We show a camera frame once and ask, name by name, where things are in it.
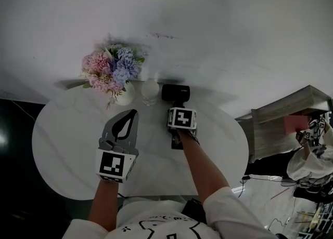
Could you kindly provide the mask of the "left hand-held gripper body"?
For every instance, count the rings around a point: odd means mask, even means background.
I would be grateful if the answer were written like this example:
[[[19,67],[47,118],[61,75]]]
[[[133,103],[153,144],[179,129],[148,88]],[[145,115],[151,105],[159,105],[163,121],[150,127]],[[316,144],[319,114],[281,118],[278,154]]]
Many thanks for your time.
[[[96,150],[96,175],[101,180],[125,183],[136,163],[138,149],[100,139]]]

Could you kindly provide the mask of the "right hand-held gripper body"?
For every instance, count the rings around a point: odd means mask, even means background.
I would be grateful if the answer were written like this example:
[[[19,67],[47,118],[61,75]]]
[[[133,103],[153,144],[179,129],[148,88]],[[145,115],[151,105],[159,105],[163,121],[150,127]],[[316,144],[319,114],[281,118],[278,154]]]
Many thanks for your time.
[[[196,111],[188,108],[170,108],[168,110],[167,126],[172,129],[195,130],[197,128]]]

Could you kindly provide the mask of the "black hair dryer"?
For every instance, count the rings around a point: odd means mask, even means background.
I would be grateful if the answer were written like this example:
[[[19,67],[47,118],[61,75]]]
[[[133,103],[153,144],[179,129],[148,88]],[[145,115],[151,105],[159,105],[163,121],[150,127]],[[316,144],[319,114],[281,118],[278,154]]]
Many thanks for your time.
[[[184,108],[184,102],[187,102],[190,98],[190,87],[184,85],[164,84],[162,86],[161,99],[166,102],[172,102],[173,107]],[[167,122],[168,132],[172,136],[171,149],[182,150],[183,145],[180,141],[180,137],[175,128],[169,127],[169,121]]]

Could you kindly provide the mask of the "white round table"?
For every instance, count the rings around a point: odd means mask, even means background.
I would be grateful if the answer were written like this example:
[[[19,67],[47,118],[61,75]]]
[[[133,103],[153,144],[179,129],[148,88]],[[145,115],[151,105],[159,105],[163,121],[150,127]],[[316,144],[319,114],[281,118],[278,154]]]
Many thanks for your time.
[[[158,98],[147,106],[141,83],[133,85],[135,99],[127,106],[108,104],[106,94],[78,86],[43,107],[33,128],[32,151],[40,175],[55,192],[74,200],[93,199],[99,183],[95,155],[103,128],[116,114],[136,109],[139,156],[119,192],[124,196],[196,195],[183,151],[171,148],[166,125],[171,104]],[[249,155],[241,126],[194,89],[185,106],[197,112],[201,147],[229,185],[238,187]]]

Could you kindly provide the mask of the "person's left forearm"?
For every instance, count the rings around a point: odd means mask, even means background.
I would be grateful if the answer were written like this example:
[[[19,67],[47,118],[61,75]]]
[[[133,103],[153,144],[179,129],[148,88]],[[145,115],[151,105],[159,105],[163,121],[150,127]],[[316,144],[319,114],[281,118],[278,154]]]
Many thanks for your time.
[[[115,182],[101,180],[88,215],[88,221],[94,222],[108,232],[117,225],[118,189]]]

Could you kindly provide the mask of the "person's right forearm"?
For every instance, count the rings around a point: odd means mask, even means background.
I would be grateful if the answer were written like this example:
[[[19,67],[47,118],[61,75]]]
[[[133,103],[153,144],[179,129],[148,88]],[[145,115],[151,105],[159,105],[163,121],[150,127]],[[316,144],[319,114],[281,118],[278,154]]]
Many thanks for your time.
[[[202,203],[221,188],[229,187],[229,184],[201,148],[200,144],[188,133],[178,130],[178,135],[183,145],[183,151],[187,159],[190,172]]]

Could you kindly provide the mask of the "white vase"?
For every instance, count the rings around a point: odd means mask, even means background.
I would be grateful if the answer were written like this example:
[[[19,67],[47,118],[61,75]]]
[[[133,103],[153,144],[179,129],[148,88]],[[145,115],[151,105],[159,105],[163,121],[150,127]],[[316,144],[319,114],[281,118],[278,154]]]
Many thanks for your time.
[[[121,91],[115,96],[116,104],[127,106],[132,103],[135,98],[135,88],[131,82],[124,85],[125,91]]]

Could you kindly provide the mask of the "clear glass jar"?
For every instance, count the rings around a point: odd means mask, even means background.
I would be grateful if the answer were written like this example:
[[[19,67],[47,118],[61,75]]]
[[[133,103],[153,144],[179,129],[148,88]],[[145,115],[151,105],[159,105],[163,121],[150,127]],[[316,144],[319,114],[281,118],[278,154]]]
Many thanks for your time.
[[[159,84],[153,80],[145,81],[141,87],[141,94],[145,105],[154,105],[159,94]]]

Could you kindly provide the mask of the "pink and blue flower bouquet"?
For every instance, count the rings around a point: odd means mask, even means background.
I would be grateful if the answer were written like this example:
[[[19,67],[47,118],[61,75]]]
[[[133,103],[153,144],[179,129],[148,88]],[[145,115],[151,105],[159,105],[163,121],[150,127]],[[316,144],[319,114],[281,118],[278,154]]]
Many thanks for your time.
[[[82,59],[83,88],[105,94],[109,108],[116,104],[115,96],[125,91],[126,83],[139,79],[146,57],[147,46],[144,44],[109,34]]]

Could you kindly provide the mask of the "person's white printed shirt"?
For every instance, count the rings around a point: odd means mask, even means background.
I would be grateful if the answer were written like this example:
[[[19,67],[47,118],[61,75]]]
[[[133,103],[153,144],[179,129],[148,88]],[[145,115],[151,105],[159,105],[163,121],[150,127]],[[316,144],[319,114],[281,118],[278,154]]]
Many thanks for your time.
[[[204,201],[206,223],[181,207],[171,200],[131,202],[119,211],[115,230],[74,219],[62,239],[278,239],[228,187]]]

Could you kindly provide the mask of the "grey wooden shelf cabinet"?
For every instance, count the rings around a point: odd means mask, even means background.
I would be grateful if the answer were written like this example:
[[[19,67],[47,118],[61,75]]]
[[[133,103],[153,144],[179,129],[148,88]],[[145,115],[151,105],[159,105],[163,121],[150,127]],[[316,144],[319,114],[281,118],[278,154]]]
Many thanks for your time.
[[[311,118],[330,111],[333,111],[333,95],[308,85],[237,118],[248,141],[249,162],[299,146],[294,139],[296,132],[285,134],[285,116],[306,115]]]

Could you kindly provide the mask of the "black waist pouch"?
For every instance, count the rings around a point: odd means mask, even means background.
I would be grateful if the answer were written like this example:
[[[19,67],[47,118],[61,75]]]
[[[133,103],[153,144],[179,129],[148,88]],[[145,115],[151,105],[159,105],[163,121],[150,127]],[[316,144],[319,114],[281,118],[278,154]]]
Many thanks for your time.
[[[203,209],[203,205],[200,201],[194,198],[186,202],[182,210],[182,214],[186,215],[188,218],[207,224],[206,213]]]

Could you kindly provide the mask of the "red storage box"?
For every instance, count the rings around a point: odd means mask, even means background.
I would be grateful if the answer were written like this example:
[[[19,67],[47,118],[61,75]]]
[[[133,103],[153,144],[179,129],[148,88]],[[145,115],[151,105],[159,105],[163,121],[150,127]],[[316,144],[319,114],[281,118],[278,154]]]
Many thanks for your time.
[[[284,117],[285,134],[296,131],[307,130],[309,128],[310,117],[306,115],[288,115]]]

